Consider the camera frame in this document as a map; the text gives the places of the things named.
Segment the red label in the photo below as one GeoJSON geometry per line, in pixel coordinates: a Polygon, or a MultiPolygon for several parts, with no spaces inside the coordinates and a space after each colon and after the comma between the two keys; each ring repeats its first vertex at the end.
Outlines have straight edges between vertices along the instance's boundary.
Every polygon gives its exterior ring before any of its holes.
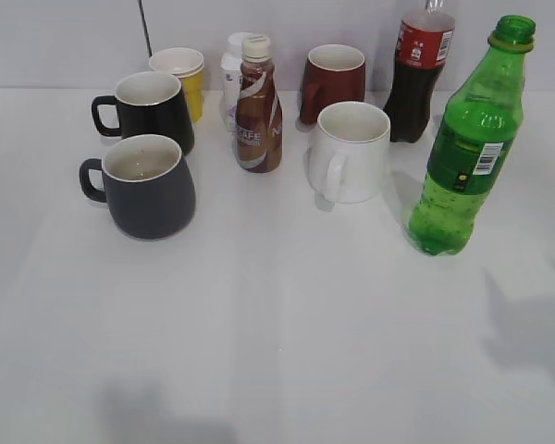
{"type": "Polygon", "coordinates": [[[403,65],[433,69],[444,65],[454,30],[422,31],[401,23],[395,57],[403,65]]]}

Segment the plastic bottle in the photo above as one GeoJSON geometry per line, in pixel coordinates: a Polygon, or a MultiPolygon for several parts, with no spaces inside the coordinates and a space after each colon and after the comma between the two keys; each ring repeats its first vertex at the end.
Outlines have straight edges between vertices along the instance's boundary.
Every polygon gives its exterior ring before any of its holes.
{"type": "Polygon", "coordinates": [[[281,161],[281,105],[274,84],[269,37],[242,41],[242,85],[237,104],[237,157],[253,173],[276,169],[281,161]]]}
{"type": "Polygon", "coordinates": [[[408,227],[426,253],[456,254],[471,237],[523,121],[524,55],[534,33],[530,18],[502,17],[486,56],[446,105],[408,227]]]}
{"type": "Polygon", "coordinates": [[[237,102],[241,91],[242,41],[249,32],[236,32],[228,37],[227,51],[222,55],[223,116],[228,131],[236,129],[237,102]]]}
{"type": "Polygon", "coordinates": [[[440,11],[441,0],[403,16],[395,51],[395,75],[384,111],[392,142],[416,142],[429,121],[430,99],[444,68],[454,18],[440,11]]]}

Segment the dark gray mug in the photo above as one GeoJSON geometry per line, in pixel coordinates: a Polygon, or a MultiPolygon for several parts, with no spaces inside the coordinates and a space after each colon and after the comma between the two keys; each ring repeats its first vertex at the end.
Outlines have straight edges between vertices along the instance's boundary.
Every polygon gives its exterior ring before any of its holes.
{"type": "Polygon", "coordinates": [[[101,159],[80,167],[89,199],[107,203],[117,226],[130,236],[161,239],[185,227],[195,212],[195,189],[179,145],[144,134],[116,143],[101,159]],[[94,188],[90,170],[101,171],[105,190],[94,188]]]}

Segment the mug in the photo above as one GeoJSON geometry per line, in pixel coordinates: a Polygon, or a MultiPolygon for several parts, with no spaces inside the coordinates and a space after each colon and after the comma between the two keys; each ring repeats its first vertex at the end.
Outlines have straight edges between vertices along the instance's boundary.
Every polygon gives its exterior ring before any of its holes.
{"type": "Polygon", "coordinates": [[[364,102],[339,102],[318,116],[308,178],[330,202],[357,204],[376,196],[387,168],[389,116],[364,102]]]}
{"type": "Polygon", "coordinates": [[[177,142],[184,154],[193,148],[193,127],[181,82],[164,72],[139,72],[119,81],[115,95],[92,101],[92,120],[106,137],[160,134],[177,142]],[[117,109],[119,128],[106,127],[99,116],[100,105],[117,109]]]}
{"type": "Polygon", "coordinates": [[[191,121],[197,122],[204,113],[204,56],[191,48],[168,48],[157,52],[148,61],[152,71],[172,74],[181,80],[191,121]]]}
{"type": "Polygon", "coordinates": [[[336,102],[364,101],[366,63],[359,49],[324,44],[308,53],[302,81],[300,121],[316,123],[323,108],[336,102]]]}
{"type": "Polygon", "coordinates": [[[140,239],[161,239],[185,227],[195,212],[195,189],[179,145],[166,136],[143,134],[116,143],[103,160],[80,167],[89,199],[107,203],[117,226],[140,239]],[[105,190],[89,171],[100,171],[105,190]]]}

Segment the white bottle cap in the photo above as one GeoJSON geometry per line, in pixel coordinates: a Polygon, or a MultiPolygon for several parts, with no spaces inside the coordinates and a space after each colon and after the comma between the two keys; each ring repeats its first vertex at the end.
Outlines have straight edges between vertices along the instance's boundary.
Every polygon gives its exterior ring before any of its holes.
{"type": "Polygon", "coordinates": [[[250,32],[235,32],[228,37],[227,52],[236,58],[242,58],[242,41],[250,32]]]}
{"type": "Polygon", "coordinates": [[[263,34],[251,34],[242,41],[242,58],[248,62],[265,62],[271,58],[269,37],[263,34]]]}

